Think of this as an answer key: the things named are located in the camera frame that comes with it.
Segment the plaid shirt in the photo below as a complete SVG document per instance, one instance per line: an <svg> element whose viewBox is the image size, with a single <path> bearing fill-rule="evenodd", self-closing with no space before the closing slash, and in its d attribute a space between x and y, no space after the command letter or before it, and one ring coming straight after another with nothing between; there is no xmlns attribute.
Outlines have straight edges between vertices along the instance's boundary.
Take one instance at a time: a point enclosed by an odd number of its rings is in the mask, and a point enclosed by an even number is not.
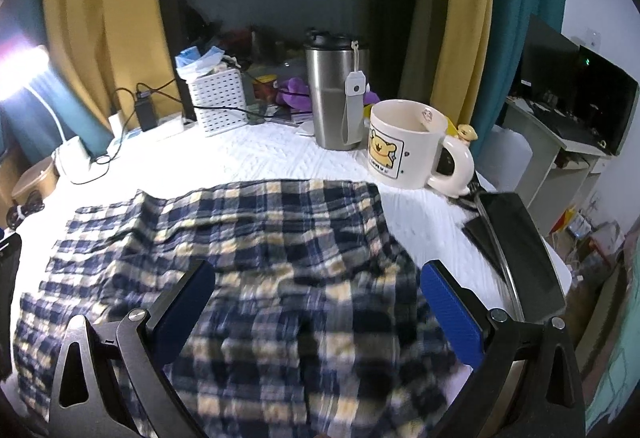
<svg viewBox="0 0 640 438"><path fill-rule="evenodd" d="M44 418L66 324L149 307L195 259L216 289L165 371L208 436L425 436L455 362L369 183L274 180L82 208L15 337L20 394ZM153 435L116 371L140 432Z"/></svg>

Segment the white basket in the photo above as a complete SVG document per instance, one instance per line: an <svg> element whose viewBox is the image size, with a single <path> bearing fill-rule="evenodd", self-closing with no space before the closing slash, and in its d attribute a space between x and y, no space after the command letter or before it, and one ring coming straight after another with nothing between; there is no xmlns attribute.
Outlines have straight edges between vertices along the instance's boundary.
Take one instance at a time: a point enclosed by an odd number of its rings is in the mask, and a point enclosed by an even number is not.
<svg viewBox="0 0 640 438"><path fill-rule="evenodd" d="M194 106L208 108L228 106L246 109L242 77L238 70L227 70L200 77L189 84L189 91ZM196 108L195 113L205 136L239 128L247 123L246 114L241 111L199 110Z"/></svg>

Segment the computer monitor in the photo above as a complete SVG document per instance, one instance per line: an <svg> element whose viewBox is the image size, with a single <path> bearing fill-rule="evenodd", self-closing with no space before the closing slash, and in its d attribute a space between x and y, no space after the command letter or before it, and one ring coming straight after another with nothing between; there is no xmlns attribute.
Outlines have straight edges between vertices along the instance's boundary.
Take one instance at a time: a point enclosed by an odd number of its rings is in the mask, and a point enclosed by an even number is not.
<svg viewBox="0 0 640 438"><path fill-rule="evenodd" d="M541 100L547 92L551 92L558 98L556 107L559 110L572 110L576 94L577 53L578 47L573 42L539 17L531 15L519 78L530 84L533 99Z"/></svg>
<svg viewBox="0 0 640 438"><path fill-rule="evenodd" d="M638 103L638 83L624 70L584 46L578 53L574 113L595 129L607 149L620 154Z"/></svg>

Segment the black tumbler lid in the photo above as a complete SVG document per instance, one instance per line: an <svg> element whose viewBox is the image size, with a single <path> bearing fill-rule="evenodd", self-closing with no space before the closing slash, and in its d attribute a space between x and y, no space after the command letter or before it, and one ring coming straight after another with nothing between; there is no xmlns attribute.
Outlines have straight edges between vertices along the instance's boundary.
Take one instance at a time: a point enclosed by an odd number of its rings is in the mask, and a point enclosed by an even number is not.
<svg viewBox="0 0 640 438"><path fill-rule="evenodd" d="M332 34L327 31L319 31L315 28L310 28L306 31L306 43L305 48L311 50L351 50L352 41L357 40L359 48L367 49L367 46L360 39L356 39L351 35L346 34Z"/></svg>

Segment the cartoon dog print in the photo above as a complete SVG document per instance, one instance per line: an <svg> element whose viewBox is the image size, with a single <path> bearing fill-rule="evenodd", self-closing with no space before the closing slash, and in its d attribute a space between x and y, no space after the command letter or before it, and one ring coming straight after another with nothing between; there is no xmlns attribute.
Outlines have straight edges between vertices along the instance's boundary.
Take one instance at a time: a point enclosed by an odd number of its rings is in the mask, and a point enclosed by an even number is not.
<svg viewBox="0 0 640 438"><path fill-rule="evenodd" d="M369 154L380 165L387 169L392 169L396 160L396 144L388 144L376 133L375 129L371 129L371 137L369 139Z"/></svg>

